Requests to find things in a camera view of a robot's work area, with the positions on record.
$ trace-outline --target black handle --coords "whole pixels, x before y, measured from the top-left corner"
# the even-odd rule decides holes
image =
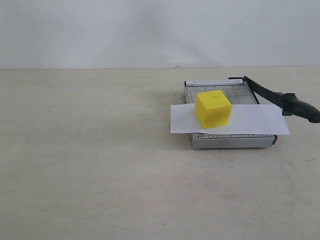
[[[320,111],[314,106],[299,100],[294,93],[285,93],[283,95],[282,115],[295,115],[308,119],[310,123],[320,123]]]

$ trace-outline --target yellow cube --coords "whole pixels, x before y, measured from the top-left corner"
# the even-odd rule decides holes
[[[221,90],[196,95],[195,115],[204,129],[228,125],[231,110],[232,104]]]

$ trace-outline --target white wall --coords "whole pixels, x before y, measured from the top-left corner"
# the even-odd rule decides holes
[[[318,0],[0,0],[0,69],[320,65]]]

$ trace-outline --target white paper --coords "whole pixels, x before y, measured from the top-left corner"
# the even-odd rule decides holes
[[[195,114],[195,103],[171,106],[171,133],[215,135],[289,135],[282,109],[274,104],[232,105],[226,126],[203,129]]]

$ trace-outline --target table surface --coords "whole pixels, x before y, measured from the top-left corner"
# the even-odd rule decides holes
[[[319,239],[320,125],[285,117],[268,149],[170,134],[185,80],[244,75],[320,107],[320,67],[0,70],[0,239]]]

